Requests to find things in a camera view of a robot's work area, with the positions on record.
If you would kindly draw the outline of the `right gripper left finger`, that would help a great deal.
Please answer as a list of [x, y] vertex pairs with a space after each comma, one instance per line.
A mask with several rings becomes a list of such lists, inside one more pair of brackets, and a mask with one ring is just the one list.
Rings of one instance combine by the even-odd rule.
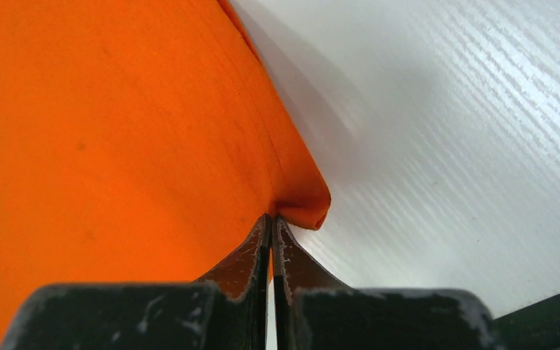
[[264, 349], [271, 218], [194, 281], [50, 284], [19, 307], [2, 349]]

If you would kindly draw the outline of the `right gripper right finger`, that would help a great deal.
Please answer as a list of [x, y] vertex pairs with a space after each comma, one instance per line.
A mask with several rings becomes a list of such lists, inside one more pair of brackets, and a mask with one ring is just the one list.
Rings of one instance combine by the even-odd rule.
[[343, 283], [272, 226], [279, 349], [497, 349], [487, 307], [460, 289], [367, 288]]

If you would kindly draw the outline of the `orange t shirt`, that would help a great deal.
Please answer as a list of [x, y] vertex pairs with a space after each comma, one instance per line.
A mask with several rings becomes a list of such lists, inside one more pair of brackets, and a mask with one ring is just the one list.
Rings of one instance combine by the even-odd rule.
[[43, 285], [192, 280], [330, 202], [229, 1], [0, 1], [0, 342]]

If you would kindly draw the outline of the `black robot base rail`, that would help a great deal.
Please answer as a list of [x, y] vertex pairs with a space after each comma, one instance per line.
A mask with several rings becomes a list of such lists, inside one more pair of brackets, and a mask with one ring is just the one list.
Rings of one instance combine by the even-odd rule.
[[509, 349], [560, 349], [560, 294], [494, 320]]

